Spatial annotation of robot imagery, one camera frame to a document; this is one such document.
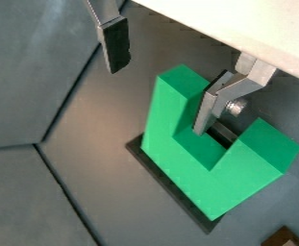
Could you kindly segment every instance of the dark gray table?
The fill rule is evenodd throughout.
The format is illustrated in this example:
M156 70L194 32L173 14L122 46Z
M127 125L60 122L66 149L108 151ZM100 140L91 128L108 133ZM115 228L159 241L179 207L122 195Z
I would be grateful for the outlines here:
M50 164L104 245L259 245L286 224L299 235L299 157L287 174L225 215L205 235L124 149L146 127L158 73L185 63L213 79L233 69L237 52L150 10L128 5L130 65L108 74L102 52L40 145ZM299 80L279 73L250 96L229 127L241 132L257 116L299 142Z

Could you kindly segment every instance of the green block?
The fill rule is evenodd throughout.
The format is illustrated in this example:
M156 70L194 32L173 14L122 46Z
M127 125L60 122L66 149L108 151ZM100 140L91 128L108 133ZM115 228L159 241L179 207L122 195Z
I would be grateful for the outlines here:
M211 220L273 182L299 145L257 119L226 150L193 130L205 80L185 65L158 76L142 149Z

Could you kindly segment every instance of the green foam block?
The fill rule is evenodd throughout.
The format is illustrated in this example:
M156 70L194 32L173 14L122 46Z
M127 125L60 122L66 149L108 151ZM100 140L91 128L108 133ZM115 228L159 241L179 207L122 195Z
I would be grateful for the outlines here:
M299 145L258 118L226 150L193 130L205 80L185 65L156 78L142 149L211 220L287 170Z

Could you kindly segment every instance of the gray floor panel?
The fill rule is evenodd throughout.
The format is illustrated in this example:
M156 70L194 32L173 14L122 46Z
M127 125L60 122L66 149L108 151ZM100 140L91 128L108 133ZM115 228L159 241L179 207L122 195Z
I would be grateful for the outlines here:
M0 246L94 246L32 146L0 149Z

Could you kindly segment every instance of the screw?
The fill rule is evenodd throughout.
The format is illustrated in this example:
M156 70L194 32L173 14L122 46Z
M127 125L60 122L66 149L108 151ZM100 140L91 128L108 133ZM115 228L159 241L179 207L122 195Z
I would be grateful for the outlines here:
M226 111L230 112L235 117L238 117L246 106L247 100L243 98L238 98L227 103Z

